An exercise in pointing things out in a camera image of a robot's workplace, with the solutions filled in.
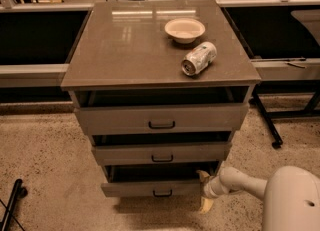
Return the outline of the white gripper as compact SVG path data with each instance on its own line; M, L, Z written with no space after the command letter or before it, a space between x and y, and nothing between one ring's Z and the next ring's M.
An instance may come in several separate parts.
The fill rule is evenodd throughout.
M206 214L213 206L214 198L225 194L224 188L218 176L210 176L203 170L197 171L202 188L202 198L199 212Z

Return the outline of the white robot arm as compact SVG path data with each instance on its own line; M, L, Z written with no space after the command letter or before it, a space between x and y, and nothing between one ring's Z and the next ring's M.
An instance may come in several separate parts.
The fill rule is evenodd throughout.
M320 231L320 179L295 166L277 169L267 180L225 167L217 176L198 171L201 213L222 195L245 191L263 202L261 231Z

